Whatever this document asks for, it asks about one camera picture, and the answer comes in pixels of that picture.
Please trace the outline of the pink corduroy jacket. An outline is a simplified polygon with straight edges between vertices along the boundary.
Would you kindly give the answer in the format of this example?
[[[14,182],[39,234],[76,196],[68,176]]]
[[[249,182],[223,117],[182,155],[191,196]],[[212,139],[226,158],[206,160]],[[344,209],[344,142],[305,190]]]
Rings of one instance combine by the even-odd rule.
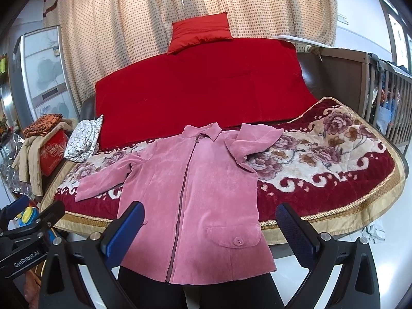
[[[258,175],[246,158],[281,135],[266,125],[187,126],[81,179],[75,198],[121,186],[119,212],[143,204],[144,225],[122,266],[152,280],[210,285],[270,273],[276,267],[259,223]]]

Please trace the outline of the red gift box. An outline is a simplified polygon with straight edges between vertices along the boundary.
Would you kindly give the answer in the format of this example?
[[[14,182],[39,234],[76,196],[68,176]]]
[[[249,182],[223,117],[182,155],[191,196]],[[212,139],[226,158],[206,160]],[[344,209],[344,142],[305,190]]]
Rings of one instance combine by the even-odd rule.
[[[40,169],[44,176],[50,176],[60,164],[67,142],[68,136],[65,131],[59,130],[40,148]]]

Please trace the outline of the white crackle pattern cloth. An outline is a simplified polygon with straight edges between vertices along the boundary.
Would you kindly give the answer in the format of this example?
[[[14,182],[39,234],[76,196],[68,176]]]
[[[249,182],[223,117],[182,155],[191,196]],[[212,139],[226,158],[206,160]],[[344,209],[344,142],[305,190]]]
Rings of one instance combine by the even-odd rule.
[[[103,124],[103,115],[97,119],[84,119],[71,134],[64,158],[72,162],[86,162],[99,148],[98,137]]]

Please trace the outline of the floral red beige blanket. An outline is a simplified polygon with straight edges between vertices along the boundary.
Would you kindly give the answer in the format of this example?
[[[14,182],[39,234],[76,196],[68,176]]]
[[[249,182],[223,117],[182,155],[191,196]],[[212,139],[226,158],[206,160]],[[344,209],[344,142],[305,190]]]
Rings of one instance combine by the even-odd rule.
[[[282,203],[316,230],[345,235],[382,216],[402,194],[408,176],[404,155],[338,100],[322,98],[281,128],[284,134],[272,147],[247,158],[258,173],[258,210],[270,245],[285,243],[274,216]],[[65,231],[90,234],[106,228],[117,214],[121,188],[76,203],[78,183],[145,147],[140,142],[102,151],[86,162],[64,162],[41,207],[62,201],[66,213],[57,227]]]

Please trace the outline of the orange black patterned cloth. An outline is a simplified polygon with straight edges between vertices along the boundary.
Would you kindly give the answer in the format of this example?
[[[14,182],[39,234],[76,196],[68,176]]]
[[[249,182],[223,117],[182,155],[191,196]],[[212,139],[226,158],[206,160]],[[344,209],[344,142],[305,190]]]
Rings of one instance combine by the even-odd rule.
[[[46,136],[59,122],[63,119],[62,114],[46,114],[27,126],[24,131],[24,137]]]

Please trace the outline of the red blanket on sofa back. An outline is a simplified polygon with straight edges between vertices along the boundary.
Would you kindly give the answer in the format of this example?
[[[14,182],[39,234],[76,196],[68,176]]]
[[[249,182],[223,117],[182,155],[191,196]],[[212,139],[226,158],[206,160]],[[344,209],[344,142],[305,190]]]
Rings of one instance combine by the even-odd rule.
[[[104,77],[95,89],[103,150],[178,135],[188,125],[287,121],[316,102],[295,47],[266,38],[160,54]]]

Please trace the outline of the wooden baby crib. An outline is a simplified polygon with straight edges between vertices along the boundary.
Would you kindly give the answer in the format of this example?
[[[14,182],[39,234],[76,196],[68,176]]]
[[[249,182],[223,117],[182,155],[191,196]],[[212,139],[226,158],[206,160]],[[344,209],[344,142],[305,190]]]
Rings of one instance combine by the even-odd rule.
[[[411,143],[411,75],[401,66],[368,54],[363,118],[407,152]]]

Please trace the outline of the dark brown sofa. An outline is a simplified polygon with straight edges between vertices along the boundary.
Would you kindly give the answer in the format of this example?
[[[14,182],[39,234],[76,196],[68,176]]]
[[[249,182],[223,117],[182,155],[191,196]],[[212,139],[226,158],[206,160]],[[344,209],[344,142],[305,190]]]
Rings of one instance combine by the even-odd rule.
[[[323,48],[318,54],[297,53],[302,77],[316,100],[334,97],[352,109],[358,109],[362,85],[362,68],[366,58],[361,52],[347,49]],[[80,116],[95,119],[96,94],[83,104]]]

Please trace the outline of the red pillow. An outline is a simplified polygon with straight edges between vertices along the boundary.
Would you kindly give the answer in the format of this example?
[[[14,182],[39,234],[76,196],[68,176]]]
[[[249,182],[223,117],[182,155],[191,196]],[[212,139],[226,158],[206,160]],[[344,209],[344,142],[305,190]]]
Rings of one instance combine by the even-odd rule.
[[[188,18],[173,23],[168,54],[208,42],[233,40],[227,12]]]

